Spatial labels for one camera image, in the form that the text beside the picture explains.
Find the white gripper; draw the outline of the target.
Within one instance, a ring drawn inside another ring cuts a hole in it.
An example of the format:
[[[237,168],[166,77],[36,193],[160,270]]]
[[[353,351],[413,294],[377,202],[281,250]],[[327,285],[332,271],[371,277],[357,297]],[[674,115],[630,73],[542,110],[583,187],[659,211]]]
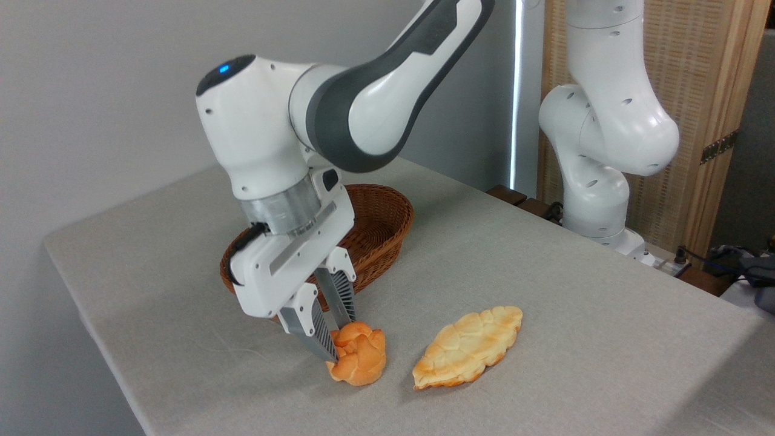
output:
[[[338,329],[356,320],[356,272],[340,246],[354,210],[340,177],[337,169],[313,168],[290,190],[259,201],[263,217],[230,250],[230,284],[242,309],[279,315],[288,334],[327,362],[337,362],[338,353],[318,288]]]

